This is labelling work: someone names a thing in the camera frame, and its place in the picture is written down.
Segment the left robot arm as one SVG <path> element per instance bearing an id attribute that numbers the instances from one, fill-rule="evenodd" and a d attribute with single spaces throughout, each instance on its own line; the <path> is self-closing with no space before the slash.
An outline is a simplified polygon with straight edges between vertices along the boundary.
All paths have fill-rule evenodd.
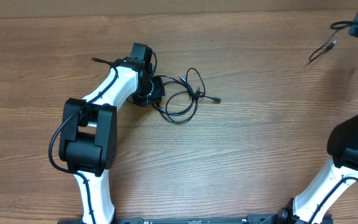
<path id="1" fill-rule="evenodd" d="M 161 102 L 165 90 L 154 75 L 154 57 L 150 47 L 135 43 L 130 56 L 107 62 L 109 75 L 97 89 L 82 99 L 69 98 L 63 107 L 53 139 L 60 140 L 64 172 L 74 175 L 80 188 L 78 223 L 114 222 L 108 177 L 117 153 L 117 112 L 128 98 L 138 106 Z"/>

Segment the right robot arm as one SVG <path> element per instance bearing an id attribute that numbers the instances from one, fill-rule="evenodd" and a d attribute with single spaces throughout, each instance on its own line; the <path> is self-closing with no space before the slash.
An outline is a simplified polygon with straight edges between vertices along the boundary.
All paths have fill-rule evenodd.
<path id="1" fill-rule="evenodd" d="M 330 28 L 335 32 L 348 28 L 349 35 L 358 38 L 358 12 L 353 20 L 334 22 Z M 332 130 L 327 152 L 327 161 L 309 186 L 277 214 L 261 219 L 262 223 L 333 222 L 327 211 L 358 182 L 358 114 Z"/>

